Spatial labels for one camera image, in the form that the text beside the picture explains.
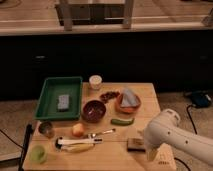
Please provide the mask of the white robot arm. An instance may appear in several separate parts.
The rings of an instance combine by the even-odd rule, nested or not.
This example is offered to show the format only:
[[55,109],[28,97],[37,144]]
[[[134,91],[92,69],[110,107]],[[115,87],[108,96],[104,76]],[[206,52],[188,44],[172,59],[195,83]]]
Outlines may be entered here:
[[213,139],[180,129],[179,123],[180,116],[172,109],[162,110],[154,117],[143,130],[146,152],[166,143],[213,166]]

